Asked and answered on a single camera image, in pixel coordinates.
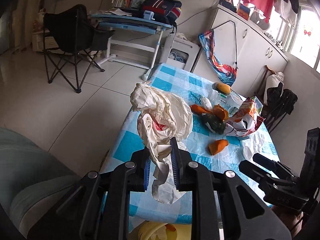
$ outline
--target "desk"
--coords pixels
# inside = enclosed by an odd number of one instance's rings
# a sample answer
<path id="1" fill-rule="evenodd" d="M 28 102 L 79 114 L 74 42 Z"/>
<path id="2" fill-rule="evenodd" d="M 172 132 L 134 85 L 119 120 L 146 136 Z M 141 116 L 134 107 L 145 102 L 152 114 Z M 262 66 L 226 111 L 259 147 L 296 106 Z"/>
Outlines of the desk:
<path id="1" fill-rule="evenodd" d="M 149 33 L 149 34 L 156 34 L 157 32 L 160 31 L 160 36 L 159 39 L 156 43 L 156 47 L 148 47 L 148 46 L 143 46 L 140 44 L 132 43 L 132 42 L 127 42 L 127 41 L 117 41 L 109 38 L 108 41 L 108 49 L 106 52 L 106 58 L 103 60 L 99 61 L 98 64 L 101 65 L 102 63 L 110 60 L 110 61 L 117 61 L 121 63 L 125 63 L 128 65 L 140 67 L 147 69 L 148 71 L 143 75 L 143 80 L 147 80 L 151 69 L 153 68 L 156 60 L 156 56 L 159 50 L 159 45 L 160 41 L 163 35 L 163 32 L 167 29 L 173 28 L 172 25 L 164 24 L 161 22 L 156 22 L 153 20 L 146 20 L 142 18 L 136 18 L 136 17 L 129 17 L 129 16 L 119 16 L 119 15 L 110 15 L 110 14 L 95 14 L 95 15 L 90 15 L 91 18 L 95 18 L 99 21 L 100 26 L 103 27 L 109 27 L 110 30 L 113 28 L 118 28 L 118 29 L 125 29 L 125 30 L 131 30 L 131 31 L 137 31 L 137 32 L 144 32 L 144 33 Z M 117 58 L 110 58 L 110 47 L 111 44 L 117 44 L 117 45 L 122 45 L 122 46 L 128 46 L 136 49 L 142 49 L 146 51 L 153 52 L 153 58 L 151 62 L 151 66 L 147 67 L 141 64 L 137 64 L 134 62 L 122 60 L 122 59 L 117 59 Z"/>
<path id="2" fill-rule="evenodd" d="M 181 96 L 189 105 L 200 105 L 201 96 L 208 97 L 212 90 L 212 82 L 201 78 L 193 73 L 161 64 L 154 69 L 151 75 L 150 85 Z M 133 152 L 144 148 L 142 140 L 137 131 L 137 119 L 140 112 L 130 111 L 122 125 L 121 131 L 113 148 L 103 164 L 100 173 L 113 171 L 116 166 L 129 161 Z M 264 124 L 255 131 L 259 138 L 264 138 L 262 145 L 263 156 L 279 161 L 278 154 L 272 143 L 271 137 Z M 207 146 L 209 142 L 219 139 L 227 139 L 228 147 L 215 156 L 209 154 Z M 242 141 L 236 137 L 223 136 L 212 133 L 204 126 L 197 115 L 193 114 L 192 132 L 183 143 L 188 148 L 192 160 L 206 166 L 211 171 L 223 173 L 233 170 L 246 182 L 250 188 L 260 197 L 264 193 L 258 188 L 258 184 L 239 171 L 239 163 L 244 160 L 244 147 Z M 151 186 L 155 165 L 151 163 L 148 189 L 146 192 L 131 192 L 129 205 L 129 230 L 131 231 L 144 220 L 157 221 L 173 224 L 190 224 L 192 219 L 192 193 L 187 192 L 175 203 L 162 204 L 153 199 Z"/>

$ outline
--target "cabinet handle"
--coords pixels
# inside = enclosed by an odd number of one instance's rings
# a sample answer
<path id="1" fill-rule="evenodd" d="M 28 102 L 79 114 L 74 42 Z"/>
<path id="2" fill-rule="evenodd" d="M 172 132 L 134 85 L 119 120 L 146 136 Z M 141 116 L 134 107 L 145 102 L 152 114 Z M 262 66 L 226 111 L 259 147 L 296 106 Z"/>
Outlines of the cabinet handle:
<path id="1" fill-rule="evenodd" d="M 245 29 L 244 36 L 242 36 L 243 39 L 247 36 L 247 33 L 248 33 L 248 29 Z"/>
<path id="2" fill-rule="evenodd" d="M 271 51 L 270 56 L 269 56 L 268 58 L 271 58 L 271 57 L 272 57 L 272 54 L 273 54 L 273 50 Z"/>

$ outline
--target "red and navy backpack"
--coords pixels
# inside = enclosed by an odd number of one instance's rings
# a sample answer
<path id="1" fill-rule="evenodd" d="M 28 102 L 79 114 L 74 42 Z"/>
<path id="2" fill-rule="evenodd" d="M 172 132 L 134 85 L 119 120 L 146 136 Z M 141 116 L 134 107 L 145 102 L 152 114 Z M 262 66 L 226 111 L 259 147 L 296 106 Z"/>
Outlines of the red and navy backpack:
<path id="1" fill-rule="evenodd" d="M 177 0 L 145 0 L 141 5 L 141 13 L 152 11 L 157 22 L 173 25 L 177 29 L 176 19 L 180 16 L 181 6 L 182 3 Z"/>

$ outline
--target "white cabinet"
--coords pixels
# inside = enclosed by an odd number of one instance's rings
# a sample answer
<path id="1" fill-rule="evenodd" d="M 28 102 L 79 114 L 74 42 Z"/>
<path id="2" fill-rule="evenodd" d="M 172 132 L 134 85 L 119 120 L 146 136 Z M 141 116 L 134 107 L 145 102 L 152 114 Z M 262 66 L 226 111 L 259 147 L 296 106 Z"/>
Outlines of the white cabinet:
<path id="1" fill-rule="evenodd" d="M 265 67 L 275 72 L 283 71 L 287 65 L 285 55 L 273 44 L 258 27 L 242 19 L 220 5 L 217 8 L 212 28 L 227 21 L 236 23 L 237 39 L 237 78 L 232 89 L 242 96 L 253 96 L 263 78 Z M 235 66 L 235 32 L 234 24 L 224 24 L 214 30 L 215 54 L 223 64 Z M 212 82 L 218 82 L 215 71 L 202 52 L 201 57 L 194 69 L 194 73 Z"/>

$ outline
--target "plastic bag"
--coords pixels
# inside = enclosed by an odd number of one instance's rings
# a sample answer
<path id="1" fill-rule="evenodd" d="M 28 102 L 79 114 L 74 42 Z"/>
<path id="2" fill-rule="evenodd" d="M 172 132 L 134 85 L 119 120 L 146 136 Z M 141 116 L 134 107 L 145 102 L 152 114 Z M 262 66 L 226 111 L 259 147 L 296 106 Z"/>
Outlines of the plastic bag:
<path id="1" fill-rule="evenodd" d="M 170 139 L 175 137 L 179 148 L 185 148 L 181 140 L 192 131 L 190 106 L 179 96 L 138 83 L 130 95 L 133 111 L 141 111 L 137 129 L 143 144 L 149 149 L 156 165 L 153 176 L 152 196 L 155 200 L 172 204 L 184 192 L 176 190 L 173 181 Z"/>

